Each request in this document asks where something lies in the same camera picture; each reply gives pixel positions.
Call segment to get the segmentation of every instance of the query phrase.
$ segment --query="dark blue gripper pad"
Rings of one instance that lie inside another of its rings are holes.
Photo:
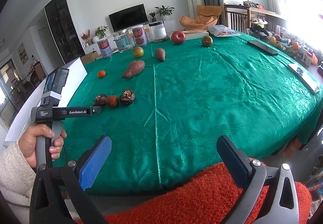
[[[246,154],[238,150],[227,136],[220,136],[217,139],[216,149],[237,187],[247,189],[252,168]]]
[[[96,177],[98,176],[104,162],[111,152],[112,141],[109,137],[105,137],[97,146],[90,158],[86,161],[80,170],[79,184],[83,190],[92,187]]]

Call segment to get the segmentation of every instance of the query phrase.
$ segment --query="tiled floor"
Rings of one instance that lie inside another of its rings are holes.
[[[318,163],[318,156],[323,153],[323,131],[314,136],[311,141],[302,149],[296,152],[293,158],[286,158],[280,151],[275,156],[266,156],[263,161],[268,166],[280,167],[282,163],[288,163],[291,167],[295,181],[304,182],[311,175],[313,167]],[[154,196],[138,197],[96,197],[91,199],[98,210],[103,215],[119,213],[131,209],[140,203],[154,198]],[[70,211],[75,212],[75,208],[70,200],[66,200]]]

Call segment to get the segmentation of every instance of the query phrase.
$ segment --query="wooden railing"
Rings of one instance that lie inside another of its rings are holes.
[[[287,22],[281,15],[254,7],[225,4],[224,13],[227,26],[243,33],[247,33],[247,28],[251,27],[252,17],[267,21],[264,28],[268,31],[275,31],[276,25],[287,27]]]

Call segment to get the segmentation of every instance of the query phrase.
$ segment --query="black lid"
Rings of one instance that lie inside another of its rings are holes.
[[[152,26],[156,26],[156,25],[160,25],[164,23],[164,21],[160,21],[160,22],[155,22],[155,23],[150,23],[149,26],[152,27]]]

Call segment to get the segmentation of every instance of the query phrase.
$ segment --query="metal bolt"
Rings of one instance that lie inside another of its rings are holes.
[[[259,160],[257,160],[257,159],[253,160],[252,163],[253,163],[254,166],[260,166],[261,165],[261,162]]]
[[[41,164],[38,169],[39,170],[45,170],[45,168],[46,168],[46,164]]]
[[[285,169],[285,170],[289,170],[289,169],[290,169],[289,165],[288,165],[288,164],[286,164],[286,163],[283,163],[283,164],[282,164],[282,167],[283,167],[283,169]]]
[[[76,161],[75,160],[70,160],[68,163],[67,163],[68,166],[70,167],[73,167],[76,165]]]

